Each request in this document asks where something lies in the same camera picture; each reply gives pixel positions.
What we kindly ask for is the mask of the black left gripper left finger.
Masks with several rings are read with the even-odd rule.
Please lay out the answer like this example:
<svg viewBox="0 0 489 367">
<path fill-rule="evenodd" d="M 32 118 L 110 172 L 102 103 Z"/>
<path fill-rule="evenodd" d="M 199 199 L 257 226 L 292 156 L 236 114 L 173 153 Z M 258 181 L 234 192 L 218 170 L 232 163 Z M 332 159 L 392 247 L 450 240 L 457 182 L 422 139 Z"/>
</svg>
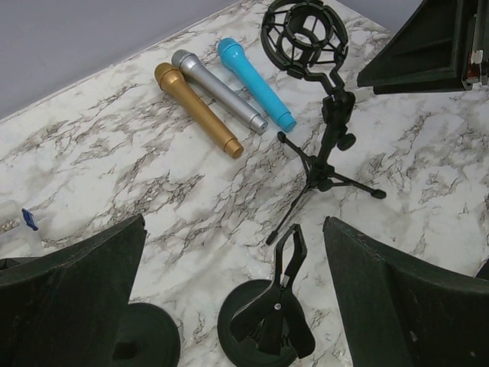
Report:
<svg viewBox="0 0 489 367">
<path fill-rule="evenodd" d="M 3 366 L 108 366 L 147 232 L 141 214 L 38 258 L 1 261 Z"/>
</svg>

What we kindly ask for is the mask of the black stand holding gold microphone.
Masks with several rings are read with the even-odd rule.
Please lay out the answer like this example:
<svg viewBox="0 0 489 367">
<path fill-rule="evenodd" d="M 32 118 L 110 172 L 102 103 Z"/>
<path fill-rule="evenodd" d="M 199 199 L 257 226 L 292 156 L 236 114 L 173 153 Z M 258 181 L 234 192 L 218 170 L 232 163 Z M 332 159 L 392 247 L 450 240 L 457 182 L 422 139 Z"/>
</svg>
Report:
<svg viewBox="0 0 489 367">
<path fill-rule="evenodd" d="M 180 348 L 178 328 L 165 310 L 133 303 L 122 316 L 110 365 L 176 367 Z"/>
</svg>

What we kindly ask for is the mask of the gold microphone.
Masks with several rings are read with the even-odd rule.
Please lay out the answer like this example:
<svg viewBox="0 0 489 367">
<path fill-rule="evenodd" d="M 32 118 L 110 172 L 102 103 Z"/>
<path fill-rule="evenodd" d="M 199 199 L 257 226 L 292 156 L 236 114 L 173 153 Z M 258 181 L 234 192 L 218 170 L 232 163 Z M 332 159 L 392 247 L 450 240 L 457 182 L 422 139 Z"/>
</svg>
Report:
<svg viewBox="0 0 489 367">
<path fill-rule="evenodd" d="M 244 148 L 224 122 L 201 100 L 178 68 L 160 63 L 154 70 L 158 86 L 170 94 L 203 131 L 231 158 L 241 157 Z"/>
</svg>

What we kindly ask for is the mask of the silver mesh-head microphone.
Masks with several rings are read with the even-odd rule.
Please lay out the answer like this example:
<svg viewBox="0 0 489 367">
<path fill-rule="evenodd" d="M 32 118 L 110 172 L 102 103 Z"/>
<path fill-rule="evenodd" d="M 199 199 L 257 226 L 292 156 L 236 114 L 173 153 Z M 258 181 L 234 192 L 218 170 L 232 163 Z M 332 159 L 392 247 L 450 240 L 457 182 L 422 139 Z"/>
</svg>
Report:
<svg viewBox="0 0 489 367">
<path fill-rule="evenodd" d="M 194 53 L 183 49 L 177 50 L 171 57 L 171 63 L 178 67 L 187 79 L 196 83 L 225 107 L 243 125 L 259 135 L 265 133 L 268 122 L 261 114 L 210 72 Z"/>
</svg>

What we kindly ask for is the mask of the blue foam-head microphone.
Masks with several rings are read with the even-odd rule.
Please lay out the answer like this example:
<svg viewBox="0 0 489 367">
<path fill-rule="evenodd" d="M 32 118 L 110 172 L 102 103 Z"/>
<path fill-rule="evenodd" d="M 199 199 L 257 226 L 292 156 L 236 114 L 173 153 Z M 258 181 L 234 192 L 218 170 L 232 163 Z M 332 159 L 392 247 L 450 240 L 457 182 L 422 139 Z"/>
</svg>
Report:
<svg viewBox="0 0 489 367">
<path fill-rule="evenodd" d="M 224 66 L 237 76 L 273 122 L 284 132 L 291 132 L 296 127 L 295 118 L 249 61 L 244 48 L 227 37 L 219 41 L 218 53 Z"/>
</svg>

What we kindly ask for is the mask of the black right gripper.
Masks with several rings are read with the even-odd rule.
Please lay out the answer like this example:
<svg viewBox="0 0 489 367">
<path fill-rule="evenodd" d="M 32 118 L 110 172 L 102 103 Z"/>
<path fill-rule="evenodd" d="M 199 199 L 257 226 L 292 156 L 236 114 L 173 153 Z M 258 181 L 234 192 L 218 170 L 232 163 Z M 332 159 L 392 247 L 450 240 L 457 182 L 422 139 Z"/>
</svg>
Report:
<svg viewBox="0 0 489 367">
<path fill-rule="evenodd" d="M 357 84 L 376 95 L 488 86 L 488 0 L 423 1 Z"/>
</svg>

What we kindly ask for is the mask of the black round-base microphone stand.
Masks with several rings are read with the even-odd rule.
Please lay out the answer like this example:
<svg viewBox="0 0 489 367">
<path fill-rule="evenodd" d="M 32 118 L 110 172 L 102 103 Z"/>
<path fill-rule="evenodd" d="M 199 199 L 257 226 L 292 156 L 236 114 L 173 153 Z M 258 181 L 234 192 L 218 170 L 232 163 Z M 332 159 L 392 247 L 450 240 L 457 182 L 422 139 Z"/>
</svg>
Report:
<svg viewBox="0 0 489 367">
<path fill-rule="evenodd" d="M 219 311 L 217 330 L 223 352 L 236 366 L 290 366 L 316 347 L 293 282 L 307 256 L 299 224 L 293 224 L 274 249 L 270 280 L 237 286 Z"/>
</svg>

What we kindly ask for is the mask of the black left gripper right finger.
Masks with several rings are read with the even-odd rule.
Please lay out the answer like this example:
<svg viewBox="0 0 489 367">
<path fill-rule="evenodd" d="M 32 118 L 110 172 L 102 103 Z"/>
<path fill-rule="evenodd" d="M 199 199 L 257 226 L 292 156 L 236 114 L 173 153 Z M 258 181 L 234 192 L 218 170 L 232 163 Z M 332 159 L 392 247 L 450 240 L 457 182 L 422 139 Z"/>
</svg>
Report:
<svg viewBox="0 0 489 367">
<path fill-rule="evenodd" d="M 353 365 L 488 364 L 487 265 L 440 268 L 332 216 L 323 235 Z"/>
</svg>

